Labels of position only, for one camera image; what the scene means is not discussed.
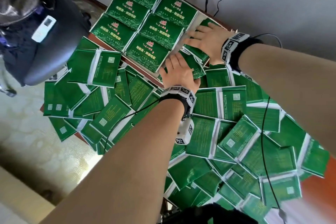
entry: orange surface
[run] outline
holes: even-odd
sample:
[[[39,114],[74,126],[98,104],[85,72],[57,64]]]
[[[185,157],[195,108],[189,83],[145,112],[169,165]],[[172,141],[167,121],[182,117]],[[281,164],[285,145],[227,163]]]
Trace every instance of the orange surface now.
[[[324,179],[312,176],[301,185],[305,201],[336,222],[336,159],[330,157]]]

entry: pile of green packets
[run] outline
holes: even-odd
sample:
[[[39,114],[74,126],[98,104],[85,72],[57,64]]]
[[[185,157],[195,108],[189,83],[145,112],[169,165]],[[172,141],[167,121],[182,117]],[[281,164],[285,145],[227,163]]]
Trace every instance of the pile of green packets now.
[[[44,115],[61,141],[80,133],[104,154],[156,104],[162,88],[121,60],[132,60],[161,80],[157,71],[176,47],[201,78],[188,145],[175,144],[164,197],[180,209],[216,202],[236,208],[259,223],[276,202],[302,196],[300,182],[324,177],[329,154],[273,99],[261,131],[268,95],[225,65],[205,66],[209,57],[181,45],[201,14],[182,0],[112,0],[91,32],[117,51],[83,37],[57,81],[45,82]],[[197,24],[214,22],[201,19]]]

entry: floor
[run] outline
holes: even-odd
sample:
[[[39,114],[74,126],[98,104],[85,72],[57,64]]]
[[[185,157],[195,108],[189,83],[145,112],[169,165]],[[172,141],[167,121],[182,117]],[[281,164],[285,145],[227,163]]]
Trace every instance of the floor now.
[[[88,0],[73,0],[92,16],[103,12]],[[20,87],[9,78],[17,96],[0,93],[0,165],[54,205],[67,196],[100,156],[72,136],[60,142],[49,119],[42,116],[44,83]]]

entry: metal chair leg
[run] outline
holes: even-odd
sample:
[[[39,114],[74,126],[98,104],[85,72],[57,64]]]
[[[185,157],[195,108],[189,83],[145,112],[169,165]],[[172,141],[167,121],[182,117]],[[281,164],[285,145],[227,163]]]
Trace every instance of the metal chair leg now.
[[[5,63],[3,61],[3,56],[0,55],[0,92],[3,92],[7,96],[13,98],[16,96],[17,93],[9,85],[5,73],[6,73]]]

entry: person's right hand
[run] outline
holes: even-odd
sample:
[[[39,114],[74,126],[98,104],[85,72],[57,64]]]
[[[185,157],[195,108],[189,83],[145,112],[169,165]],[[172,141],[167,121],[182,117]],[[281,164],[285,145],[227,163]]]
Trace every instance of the person's right hand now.
[[[196,47],[205,52],[210,57],[211,65],[223,64],[221,59],[222,46],[229,37],[235,33],[227,31],[225,28],[217,26],[211,22],[208,27],[198,26],[198,31],[188,31],[187,34],[192,38],[185,39],[183,42],[192,47]]]

